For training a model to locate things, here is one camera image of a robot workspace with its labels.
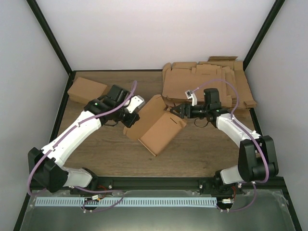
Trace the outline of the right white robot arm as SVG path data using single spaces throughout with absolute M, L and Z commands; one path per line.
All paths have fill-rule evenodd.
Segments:
M 180 118 L 206 119 L 224 132 L 239 148 L 237 165 L 218 170 L 214 176 L 214 189 L 226 193 L 231 184 L 244 182 L 267 182 L 279 173 L 275 145 L 272 137 L 262 136 L 242 124 L 227 108 L 222 107 L 219 91 L 204 90 L 204 104 L 197 104 L 195 93 L 188 90 L 191 103 L 182 103 L 170 109 Z

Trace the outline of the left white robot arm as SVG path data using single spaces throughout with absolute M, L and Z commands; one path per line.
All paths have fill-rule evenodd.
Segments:
M 35 180 L 52 193 L 63 187 L 74 187 L 94 194 L 98 190 L 98 176 L 85 167 L 65 167 L 65 162 L 89 135 L 108 121 L 121 122 L 130 128 L 139 120 L 136 109 L 145 101 L 134 94 L 136 87 L 137 81 L 133 81 L 130 91 L 113 85 L 106 95 L 89 101 L 78 118 L 56 139 L 41 149 L 32 148 L 28 153 L 27 183 Z

